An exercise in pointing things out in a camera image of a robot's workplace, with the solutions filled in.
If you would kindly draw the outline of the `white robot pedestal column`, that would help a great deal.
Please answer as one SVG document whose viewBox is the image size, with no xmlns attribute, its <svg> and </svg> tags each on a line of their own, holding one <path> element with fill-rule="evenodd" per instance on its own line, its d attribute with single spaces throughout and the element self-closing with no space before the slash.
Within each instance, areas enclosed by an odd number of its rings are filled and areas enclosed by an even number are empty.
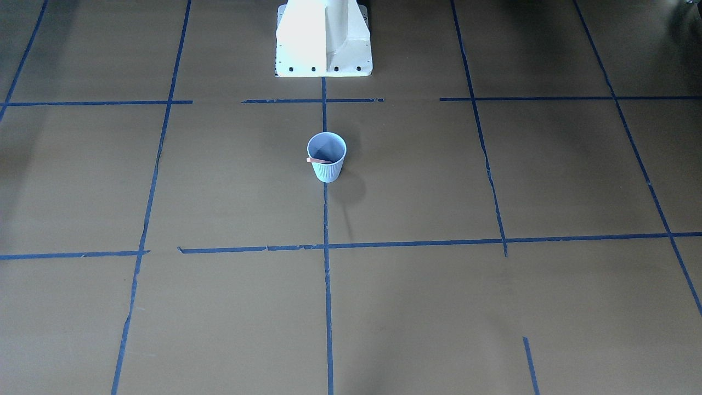
<svg viewBox="0 0 702 395">
<path fill-rule="evenodd" d="M 366 77 L 373 72 L 367 1 L 288 1 L 278 7 L 274 74 Z"/>
</svg>

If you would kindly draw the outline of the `blue ribbed cup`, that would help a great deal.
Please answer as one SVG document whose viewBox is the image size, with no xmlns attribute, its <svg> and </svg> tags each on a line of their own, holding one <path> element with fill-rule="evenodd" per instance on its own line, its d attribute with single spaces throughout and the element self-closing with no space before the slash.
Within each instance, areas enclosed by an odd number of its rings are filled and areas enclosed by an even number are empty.
<svg viewBox="0 0 702 395">
<path fill-rule="evenodd" d="M 318 180 L 324 183 L 335 182 L 343 168 L 348 152 L 346 141 L 336 133 L 317 133 L 307 144 L 308 157 L 332 161 L 333 164 L 311 164 Z"/>
</svg>

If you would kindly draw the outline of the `pink chopstick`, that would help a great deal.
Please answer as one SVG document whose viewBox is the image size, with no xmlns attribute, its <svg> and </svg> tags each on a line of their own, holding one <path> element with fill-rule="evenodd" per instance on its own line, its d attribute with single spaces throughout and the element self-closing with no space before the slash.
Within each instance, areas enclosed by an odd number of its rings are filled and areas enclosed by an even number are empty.
<svg viewBox="0 0 702 395">
<path fill-rule="evenodd" d="M 323 165 L 333 164 L 332 161 L 322 160 L 322 159 L 316 159 L 316 158 L 313 158 L 313 157 L 307 157 L 307 158 L 306 158 L 306 161 L 307 161 L 308 163 L 311 163 L 311 164 L 323 164 Z"/>
</svg>

